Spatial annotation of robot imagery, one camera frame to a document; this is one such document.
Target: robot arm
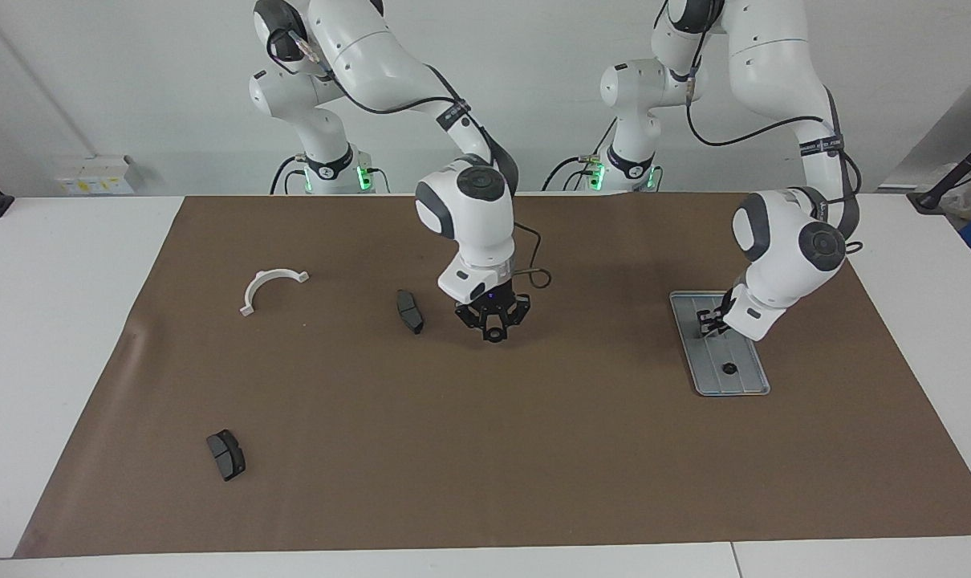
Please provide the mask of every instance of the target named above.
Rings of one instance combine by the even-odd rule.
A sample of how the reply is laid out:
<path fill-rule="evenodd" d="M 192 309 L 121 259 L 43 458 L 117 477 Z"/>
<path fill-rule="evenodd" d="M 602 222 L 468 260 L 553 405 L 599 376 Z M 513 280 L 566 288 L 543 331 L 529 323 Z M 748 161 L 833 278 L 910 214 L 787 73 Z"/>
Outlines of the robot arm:
<path fill-rule="evenodd" d="M 810 61 L 803 0 L 668 0 L 652 37 L 658 66 L 665 72 L 663 80 L 672 82 L 665 84 L 668 88 L 661 92 L 660 102 L 685 104 L 695 131 L 691 105 L 704 80 L 697 70 L 699 55 L 705 36 L 719 32 L 729 38 L 733 94 L 746 108 L 789 124 L 796 132 L 808 185 L 760 191 L 746 198 L 732 228 L 752 264 L 723 306 L 701 316 L 709 332 L 731 327 L 760 340 L 788 307 L 838 273 L 846 258 L 846 240 L 859 222 L 859 207 L 849 183 L 834 100 Z M 681 82 L 686 84 L 684 91 L 677 85 Z M 620 106 L 617 99 L 613 102 Z M 655 102 L 658 99 L 650 96 L 640 101 L 640 108 Z M 639 146 L 632 148 L 626 141 Z M 615 139 L 604 161 L 617 167 L 618 154 L 624 150 L 636 154 L 633 161 L 649 162 L 644 155 L 653 149 L 651 141 L 637 136 L 626 141 Z M 702 141 L 712 146 L 731 144 Z M 636 171 L 622 179 L 614 173 L 617 180 L 611 186 L 630 185 L 636 182 L 633 176 L 642 176 Z"/>
<path fill-rule="evenodd" d="M 258 0 L 285 4 L 284 0 Z M 445 78 L 413 58 L 386 26 L 380 4 L 310 0 L 296 14 L 261 8 L 268 47 L 291 70 L 334 82 L 362 110 L 413 110 L 430 115 L 463 152 L 416 187 L 416 211 L 433 233 L 457 242 L 457 255 L 438 285 L 457 301 L 457 314 L 483 337 L 500 341 L 521 323 L 529 299 L 515 295 L 514 191 L 518 166 L 471 114 Z M 499 320 L 499 325 L 492 322 Z"/>
<path fill-rule="evenodd" d="M 339 115 L 318 108 L 342 95 L 335 84 L 311 74 L 262 70 L 250 78 L 250 99 L 254 106 L 270 117 L 285 120 L 299 135 L 311 193 L 375 191 L 368 176 L 371 158 L 347 142 Z"/>
<path fill-rule="evenodd" d="M 599 82 L 603 102 L 614 110 L 614 139 L 599 159 L 602 169 L 593 187 L 601 190 L 640 190 L 648 183 L 660 136 L 654 108 L 681 106 L 699 100 L 707 81 L 706 69 L 695 71 L 690 85 L 692 56 L 699 34 L 669 26 L 661 11 L 653 30 L 654 59 L 633 59 L 611 66 Z"/>

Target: metal tray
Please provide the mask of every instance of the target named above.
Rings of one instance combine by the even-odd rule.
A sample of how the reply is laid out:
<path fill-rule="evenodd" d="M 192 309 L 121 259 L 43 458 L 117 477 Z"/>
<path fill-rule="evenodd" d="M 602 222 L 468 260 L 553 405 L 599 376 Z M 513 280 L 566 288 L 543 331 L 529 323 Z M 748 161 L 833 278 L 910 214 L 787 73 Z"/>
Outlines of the metal tray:
<path fill-rule="evenodd" d="M 707 337 L 699 332 L 696 311 L 720 306 L 723 295 L 723 292 L 676 291 L 670 296 L 696 391 L 710 397 L 767 395 L 771 393 L 771 384 L 752 340 L 733 330 Z"/>

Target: electrical outlet box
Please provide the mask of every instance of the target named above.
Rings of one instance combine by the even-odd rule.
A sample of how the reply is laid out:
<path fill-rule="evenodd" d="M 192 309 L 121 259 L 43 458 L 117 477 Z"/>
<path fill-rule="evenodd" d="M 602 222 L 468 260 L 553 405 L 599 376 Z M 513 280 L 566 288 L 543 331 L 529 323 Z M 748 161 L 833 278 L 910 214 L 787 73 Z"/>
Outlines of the electrical outlet box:
<path fill-rule="evenodd" d="M 65 165 L 54 178 L 66 194 L 136 194 L 142 186 L 126 157 L 97 157 Z"/>

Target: brown mat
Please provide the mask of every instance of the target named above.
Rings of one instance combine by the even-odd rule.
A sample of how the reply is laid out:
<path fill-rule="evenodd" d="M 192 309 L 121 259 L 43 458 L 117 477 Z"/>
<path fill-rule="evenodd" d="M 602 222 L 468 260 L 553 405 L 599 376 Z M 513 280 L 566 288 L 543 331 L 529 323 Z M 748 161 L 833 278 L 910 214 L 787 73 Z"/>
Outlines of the brown mat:
<path fill-rule="evenodd" d="M 969 470 L 848 266 L 758 345 L 770 396 L 694 394 L 668 294 L 745 268 L 738 201 L 519 198 L 555 282 L 492 345 L 411 198 L 189 198 L 16 556 L 971 534 Z M 311 281 L 244 319 L 274 267 Z"/>

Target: white table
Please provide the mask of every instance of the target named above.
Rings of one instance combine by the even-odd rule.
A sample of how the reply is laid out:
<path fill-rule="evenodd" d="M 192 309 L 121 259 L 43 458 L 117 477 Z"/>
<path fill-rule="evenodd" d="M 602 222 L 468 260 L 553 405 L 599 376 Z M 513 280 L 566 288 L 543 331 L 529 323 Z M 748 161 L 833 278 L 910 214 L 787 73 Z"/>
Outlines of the white table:
<path fill-rule="evenodd" d="M 0 220 L 0 559 L 12 555 L 180 207 L 19 200 Z M 853 267 L 971 470 L 971 253 L 864 195 Z M 0 576 L 971 577 L 971 537 L 0 560 Z"/>

